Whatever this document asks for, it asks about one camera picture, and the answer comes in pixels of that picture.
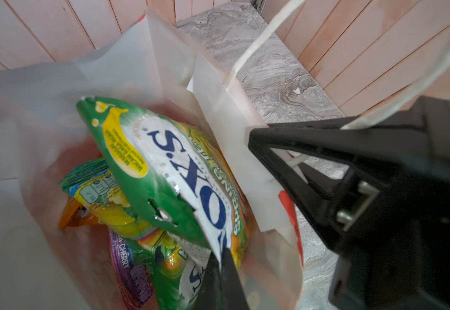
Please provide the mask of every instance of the yellow label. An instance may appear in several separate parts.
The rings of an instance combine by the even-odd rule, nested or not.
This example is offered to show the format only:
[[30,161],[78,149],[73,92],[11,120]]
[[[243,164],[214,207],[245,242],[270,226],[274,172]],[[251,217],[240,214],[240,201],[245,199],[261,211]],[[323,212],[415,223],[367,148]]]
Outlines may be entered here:
[[102,125],[102,131],[106,146],[118,167],[129,176],[140,178],[147,174],[147,164],[123,134],[120,115],[127,112],[127,109],[111,108]]

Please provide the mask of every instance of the gift bag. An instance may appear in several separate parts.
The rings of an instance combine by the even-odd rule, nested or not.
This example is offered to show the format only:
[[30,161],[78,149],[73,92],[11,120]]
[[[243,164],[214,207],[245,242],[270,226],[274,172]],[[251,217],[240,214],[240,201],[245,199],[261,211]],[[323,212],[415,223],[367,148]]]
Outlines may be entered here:
[[248,150],[249,131],[266,124],[236,79],[223,86],[227,74],[151,10],[77,60],[0,71],[0,308],[124,307],[107,229],[57,228],[67,201],[58,182],[98,155],[75,109],[84,95],[197,125],[217,143],[257,222],[242,268],[249,307],[295,308],[303,274],[294,205]]

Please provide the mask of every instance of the gray marble countertop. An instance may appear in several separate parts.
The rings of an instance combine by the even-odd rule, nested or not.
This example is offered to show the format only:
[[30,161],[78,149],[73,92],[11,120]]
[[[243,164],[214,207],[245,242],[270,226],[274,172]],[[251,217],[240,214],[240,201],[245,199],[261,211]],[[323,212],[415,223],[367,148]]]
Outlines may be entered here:
[[[266,25],[249,2],[236,0],[179,21],[176,27],[198,39],[230,70]],[[275,34],[246,62],[237,78],[267,123],[342,116]],[[340,179],[345,170],[342,164],[316,157],[307,163],[333,179]],[[305,266],[303,295],[297,309],[335,309],[327,296],[337,255],[327,250],[299,210],[297,220]]]

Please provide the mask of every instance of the white paper bag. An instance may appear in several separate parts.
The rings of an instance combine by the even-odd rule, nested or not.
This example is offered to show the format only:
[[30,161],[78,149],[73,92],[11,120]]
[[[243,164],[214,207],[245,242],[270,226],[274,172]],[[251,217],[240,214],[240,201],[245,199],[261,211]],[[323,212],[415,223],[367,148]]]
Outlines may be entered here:
[[[116,43],[80,59],[0,71],[0,180],[10,180],[0,181],[0,264],[8,264],[0,268],[0,298],[15,296],[6,305],[123,308],[106,228],[57,228],[67,200],[58,182],[98,154],[75,109],[80,96],[96,95],[197,125],[215,139],[259,227],[242,270],[250,307],[295,307],[303,274],[294,207],[284,207],[282,187],[249,152],[250,129],[266,124],[237,80],[225,90],[225,75],[203,46],[150,10]],[[15,188],[10,199],[3,182]],[[41,256],[40,268],[29,255]]]

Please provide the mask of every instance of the bag handle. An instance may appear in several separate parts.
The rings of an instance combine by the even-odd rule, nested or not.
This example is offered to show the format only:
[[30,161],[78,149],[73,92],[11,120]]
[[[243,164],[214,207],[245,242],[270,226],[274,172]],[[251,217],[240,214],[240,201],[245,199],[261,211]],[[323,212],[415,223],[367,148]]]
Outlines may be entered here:
[[232,80],[237,75],[237,72],[242,68],[242,66],[246,63],[247,59],[259,49],[263,43],[268,40],[268,38],[274,33],[275,30],[290,16],[295,9],[297,9],[301,4],[303,4],[306,0],[290,0],[284,7],[272,18],[271,22],[266,26],[265,30],[259,35],[259,37],[254,40],[254,42],[246,49],[246,51],[242,54],[242,56],[237,60],[237,62],[230,70],[230,73],[225,78],[223,85],[225,89],[229,89],[232,84]]

